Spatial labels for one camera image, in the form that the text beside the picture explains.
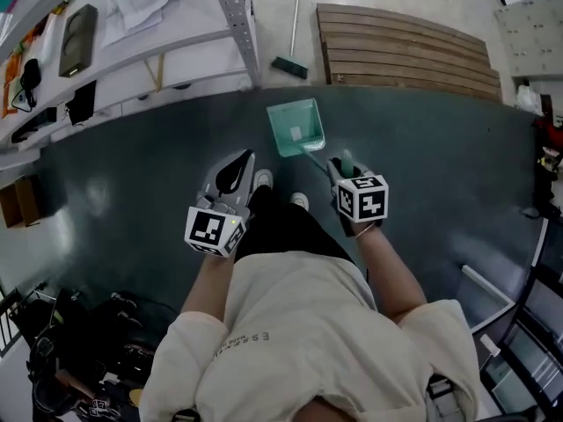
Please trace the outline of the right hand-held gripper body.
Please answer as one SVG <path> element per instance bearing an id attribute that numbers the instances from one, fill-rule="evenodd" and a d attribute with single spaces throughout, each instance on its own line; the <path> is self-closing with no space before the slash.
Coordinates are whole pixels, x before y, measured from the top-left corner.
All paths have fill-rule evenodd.
<path id="1" fill-rule="evenodd" d="M 367 172 L 354 178 L 336 173 L 336 211 L 347 236 L 353 224 L 379 223 L 388 216 L 389 185 L 382 175 Z"/>

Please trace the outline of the mint green dustpan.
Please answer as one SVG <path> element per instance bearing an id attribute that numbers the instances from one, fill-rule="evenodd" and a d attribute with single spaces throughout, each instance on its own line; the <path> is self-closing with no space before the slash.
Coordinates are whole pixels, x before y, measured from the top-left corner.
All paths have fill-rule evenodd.
<path id="1" fill-rule="evenodd" d="M 305 156 L 329 175 L 327 166 L 313 155 L 325 146 L 325 132 L 314 98 L 269 106 L 267 115 L 281 157 Z"/>

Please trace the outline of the person's left forearm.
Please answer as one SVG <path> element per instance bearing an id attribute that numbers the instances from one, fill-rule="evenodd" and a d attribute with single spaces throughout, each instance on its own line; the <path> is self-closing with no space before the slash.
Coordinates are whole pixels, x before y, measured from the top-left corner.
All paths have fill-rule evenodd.
<path id="1" fill-rule="evenodd" d="M 204 314 L 223 323 L 234 264 L 233 257 L 206 255 L 179 318 L 185 314 Z"/>

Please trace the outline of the person's right forearm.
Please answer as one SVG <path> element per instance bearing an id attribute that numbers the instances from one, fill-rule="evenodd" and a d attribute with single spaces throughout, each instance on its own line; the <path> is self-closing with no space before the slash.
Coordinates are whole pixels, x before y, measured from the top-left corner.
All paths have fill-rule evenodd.
<path id="1" fill-rule="evenodd" d="M 354 233 L 370 223 L 353 224 Z M 369 285 L 377 291 L 383 313 L 395 324 L 428 303 L 420 283 L 380 228 L 376 226 L 355 241 L 368 270 Z"/>

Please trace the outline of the person's left white shoe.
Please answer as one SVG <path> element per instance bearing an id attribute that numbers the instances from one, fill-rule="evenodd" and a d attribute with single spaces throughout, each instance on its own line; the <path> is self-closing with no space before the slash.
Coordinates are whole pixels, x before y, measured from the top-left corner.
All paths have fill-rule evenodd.
<path id="1" fill-rule="evenodd" d="M 262 186 L 274 187 L 274 175 L 269 169 L 259 169 L 254 173 L 252 190 L 255 192 Z"/>

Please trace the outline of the wooden clothes hanger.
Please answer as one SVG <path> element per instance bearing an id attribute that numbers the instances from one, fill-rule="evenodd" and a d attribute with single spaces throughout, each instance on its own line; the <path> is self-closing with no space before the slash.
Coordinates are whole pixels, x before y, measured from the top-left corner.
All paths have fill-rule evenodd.
<path id="1" fill-rule="evenodd" d="M 160 92 L 163 88 L 165 54 L 160 54 L 157 58 L 157 72 L 153 71 L 147 59 L 145 59 L 143 63 L 150 74 L 153 84 L 155 85 L 155 91 Z"/>

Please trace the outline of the person's cream shirt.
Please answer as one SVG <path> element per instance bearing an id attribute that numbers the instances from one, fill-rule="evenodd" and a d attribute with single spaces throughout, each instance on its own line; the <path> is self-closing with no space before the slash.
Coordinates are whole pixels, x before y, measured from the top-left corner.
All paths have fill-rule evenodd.
<path id="1" fill-rule="evenodd" d="M 360 422 L 426 422 L 436 375 L 474 420 L 479 367 L 458 302 L 393 322 L 344 259 L 251 255 L 234 266 L 223 319 L 187 311 L 169 326 L 139 412 L 142 422 L 189 409 L 202 422 L 284 422 L 320 397 Z"/>

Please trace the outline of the black equipment pile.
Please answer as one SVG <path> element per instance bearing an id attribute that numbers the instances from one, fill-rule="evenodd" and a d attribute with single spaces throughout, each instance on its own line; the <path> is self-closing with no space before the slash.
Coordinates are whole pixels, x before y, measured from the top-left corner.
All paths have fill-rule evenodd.
<path id="1" fill-rule="evenodd" d="M 36 298 L 13 321 L 30 348 L 32 421 L 140 422 L 139 394 L 178 311 L 127 291 L 86 308 L 62 290 Z"/>

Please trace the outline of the black cloth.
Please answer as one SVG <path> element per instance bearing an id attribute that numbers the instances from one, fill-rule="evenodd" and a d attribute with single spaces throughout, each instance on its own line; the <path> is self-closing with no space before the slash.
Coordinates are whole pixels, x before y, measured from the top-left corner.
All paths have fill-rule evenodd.
<path id="1" fill-rule="evenodd" d="M 65 104 L 70 123 L 75 126 L 87 121 L 94 113 L 97 81 L 94 80 L 75 91 L 74 98 Z"/>

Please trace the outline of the white plastic bag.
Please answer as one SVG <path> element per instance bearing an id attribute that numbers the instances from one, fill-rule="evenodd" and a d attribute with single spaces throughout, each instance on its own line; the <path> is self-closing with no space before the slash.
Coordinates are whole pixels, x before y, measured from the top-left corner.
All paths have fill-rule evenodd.
<path id="1" fill-rule="evenodd" d="M 516 93 L 516 106 L 526 112 L 542 116 L 542 103 L 540 95 L 528 85 L 520 84 Z"/>

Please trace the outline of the white cylinder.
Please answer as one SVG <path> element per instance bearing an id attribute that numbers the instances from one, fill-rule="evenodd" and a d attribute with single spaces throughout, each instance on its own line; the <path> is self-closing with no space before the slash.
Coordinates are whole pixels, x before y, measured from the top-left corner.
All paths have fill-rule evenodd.
<path id="1" fill-rule="evenodd" d="M 493 342 L 493 340 L 487 335 L 482 334 L 479 338 L 480 343 L 487 349 L 489 354 L 493 357 L 497 357 L 501 353 L 501 349 Z"/>

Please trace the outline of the black device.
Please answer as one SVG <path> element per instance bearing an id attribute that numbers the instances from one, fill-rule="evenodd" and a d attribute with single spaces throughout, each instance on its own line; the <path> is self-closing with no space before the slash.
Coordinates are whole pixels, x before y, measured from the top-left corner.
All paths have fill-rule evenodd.
<path id="1" fill-rule="evenodd" d="M 41 128 L 56 123 L 56 121 L 57 108 L 49 107 L 18 128 L 11 136 L 11 143 L 19 144 L 37 133 Z"/>

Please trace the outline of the cardboard box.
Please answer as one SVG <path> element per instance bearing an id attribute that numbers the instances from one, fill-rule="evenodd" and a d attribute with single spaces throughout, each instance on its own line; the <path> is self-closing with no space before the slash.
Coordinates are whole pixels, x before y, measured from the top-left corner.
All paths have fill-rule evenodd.
<path id="1" fill-rule="evenodd" d="M 24 176 L 0 189 L 0 213 L 7 229 L 38 223 L 44 215 L 39 177 Z"/>

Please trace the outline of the grey harness buckle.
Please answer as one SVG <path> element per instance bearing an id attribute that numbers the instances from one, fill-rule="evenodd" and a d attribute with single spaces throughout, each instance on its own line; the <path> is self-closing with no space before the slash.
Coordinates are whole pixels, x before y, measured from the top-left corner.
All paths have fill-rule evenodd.
<path id="1" fill-rule="evenodd" d="M 459 407 L 454 396 L 453 383 L 441 375 L 432 375 L 429 379 L 425 403 L 427 419 L 446 418 L 458 412 Z"/>

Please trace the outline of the orange plastic pieces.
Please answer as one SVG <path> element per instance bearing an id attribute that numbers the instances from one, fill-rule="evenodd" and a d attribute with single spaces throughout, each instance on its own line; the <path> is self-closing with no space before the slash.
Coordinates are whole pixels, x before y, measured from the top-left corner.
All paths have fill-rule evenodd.
<path id="1" fill-rule="evenodd" d="M 4 62 L 4 87 L 1 117 L 5 118 L 7 115 L 16 113 L 17 110 L 11 107 L 9 102 L 10 89 L 12 82 L 19 77 L 22 62 L 21 53 L 12 53 L 9 58 Z"/>

